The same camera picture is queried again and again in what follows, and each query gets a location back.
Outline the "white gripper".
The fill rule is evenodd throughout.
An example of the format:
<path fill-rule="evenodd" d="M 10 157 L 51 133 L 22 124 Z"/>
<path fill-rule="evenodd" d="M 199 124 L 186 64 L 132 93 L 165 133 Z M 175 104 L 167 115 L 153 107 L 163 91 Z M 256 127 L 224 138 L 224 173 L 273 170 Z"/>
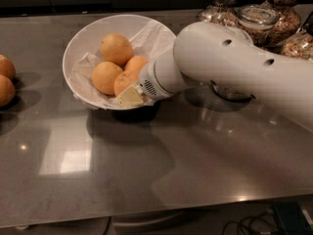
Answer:
<path fill-rule="evenodd" d="M 177 66 L 173 62 L 151 61 L 139 74 L 139 83 L 144 93 L 153 100 L 169 98 L 177 93 Z M 116 97 L 122 108 L 131 108 L 145 103 L 142 90 L 137 85 L 130 85 Z"/>

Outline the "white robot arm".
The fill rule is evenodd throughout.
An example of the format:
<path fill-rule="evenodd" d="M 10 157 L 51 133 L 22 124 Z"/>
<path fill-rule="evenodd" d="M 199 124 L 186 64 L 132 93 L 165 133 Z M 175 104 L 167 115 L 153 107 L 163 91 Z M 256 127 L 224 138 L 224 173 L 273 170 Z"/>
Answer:
<path fill-rule="evenodd" d="M 214 84 L 253 96 L 312 131 L 313 64 L 264 51 L 242 35 L 213 23 L 186 26 L 173 47 L 147 63 L 116 101 L 124 108 L 139 107 Z"/>

